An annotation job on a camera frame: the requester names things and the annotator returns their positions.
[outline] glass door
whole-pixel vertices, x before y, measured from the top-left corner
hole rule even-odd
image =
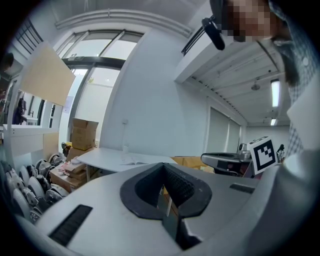
[[[75,118],[99,123],[95,134],[97,146],[100,141],[107,104],[119,72],[119,70],[96,67],[84,87],[76,109]]]
[[[75,96],[79,89],[80,84],[82,83],[85,74],[88,69],[73,69],[72,72],[75,75],[75,79],[70,87],[68,96],[65,101],[65,105],[62,109],[60,126],[59,126],[59,152],[62,153],[62,142],[68,142],[70,138],[68,138],[68,124],[70,119],[70,112],[72,105],[74,103]]]

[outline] black rubber grip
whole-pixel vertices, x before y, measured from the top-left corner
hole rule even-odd
[[[82,204],[77,206],[49,237],[60,245],[67,246],[92,209]]]
[[[246,186],[246,185],[242,185],[242,184],[237,184],[237,183],[232,184],[230,186],[230,189],[238,190],[238,191],[245,192],[248,194],[252,194],[255,191],[254,187]]]

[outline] vent slot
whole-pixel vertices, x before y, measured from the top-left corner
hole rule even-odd
[[[92,207],[86,205],[79,205],[49,237],[60,245],[67,246],[92,209]]]

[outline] white curtain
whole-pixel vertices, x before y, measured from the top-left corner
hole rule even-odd
[[[220,112],[210,109],[210,126],[207,153],[224,152],[228,137],[229,118]]]
[[[229,121],[229,136],[226,151],[228,153],[237,153],[240,138],[240,125],[236,122]]]

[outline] ceiling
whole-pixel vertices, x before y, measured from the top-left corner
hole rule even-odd
[[[154,13],[188,25],[206,0],[51,0],[57,22],[86,12],[128,9]]]
[[[257,42],[233,42],[199,68],[191,76],[192,81],[208,87],[227,101],[248,126],[270,126],[272,118],[277,118],[278,126],[289,125],[290,97],[281,57],[269,40],[261,43],[277,67]],[[281,82],[277,108],[272,107],[270,81],[273,79]],[[260,89],[252,90],[254,84]]]

